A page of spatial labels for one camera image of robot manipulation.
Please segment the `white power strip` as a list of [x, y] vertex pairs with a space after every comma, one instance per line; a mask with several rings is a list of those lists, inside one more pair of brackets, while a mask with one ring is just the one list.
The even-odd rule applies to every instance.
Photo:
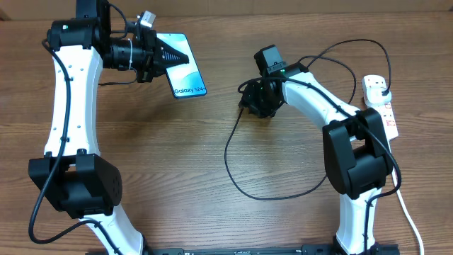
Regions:
[[[364, 94], [367, 87], [380, 87], [387, 89], [384, 77], [375, 74], [369, 74], [362, 78], [362, 90]], [[386, 103], [384, 105], [368, 108], [373, 108], [380, 114], [384, 130], [386, 133], [386, 137], [388, 140], [392, 140], [398, 137], [398, 129], [396, 126], [395, 116], [393, 108], [391, 106], [391, 102]]]

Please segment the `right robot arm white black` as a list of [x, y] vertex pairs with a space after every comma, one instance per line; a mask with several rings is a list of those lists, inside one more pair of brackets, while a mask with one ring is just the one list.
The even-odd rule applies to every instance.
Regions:
[[326, 177], [340, 195], [340, 224], [330, 244], [304, 244], [303, 254], [399, 254], [395, 244], [373, 236], [377, 199], [397, 167], [380, 114], [360, 110], [322, 87], [301, 63], [288, 64], [275, 45], [254, 55], [260, 76], [238, 88], [241, 109], [273, 117], [284, 103], [322, 131]]

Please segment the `blue Samsung Galaxy smartphone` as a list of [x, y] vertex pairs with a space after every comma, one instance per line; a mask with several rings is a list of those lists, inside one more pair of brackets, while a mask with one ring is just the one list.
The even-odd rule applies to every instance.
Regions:
[[207, 89], [185, 34], [158, 33], [157, 38], [188, 56], [189, 63], [169, 67], [166, 76], [176, 99], [205, 96]]

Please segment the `white charger plug adapter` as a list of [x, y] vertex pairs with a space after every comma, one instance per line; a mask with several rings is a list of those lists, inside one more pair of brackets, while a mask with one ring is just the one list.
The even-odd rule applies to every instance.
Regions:
[[390, 103], [392, 94], [385, 88], [380, 87], [367, 87], [364, 94], [365, 105], [368, 107], [375, 107]]

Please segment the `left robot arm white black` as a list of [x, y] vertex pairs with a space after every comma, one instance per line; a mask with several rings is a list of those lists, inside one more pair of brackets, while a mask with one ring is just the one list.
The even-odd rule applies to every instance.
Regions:
[[89, 227], [106, 254], [150, 254], [121, 206], [120, 172], [98, 147], [99, 79], [104, 69], [132, 70], [139, 83], [166, 75], [175, 85], [195, 58], [184, 34], [157, 33], [149, 12], [113, 31], [112, 9], [107, 1], [78, 1], [74, 18], [48, 30], [42, 45], [55, 66], [52, 125], [44, 155], [29, 161], [28, 174], [39, 200]]

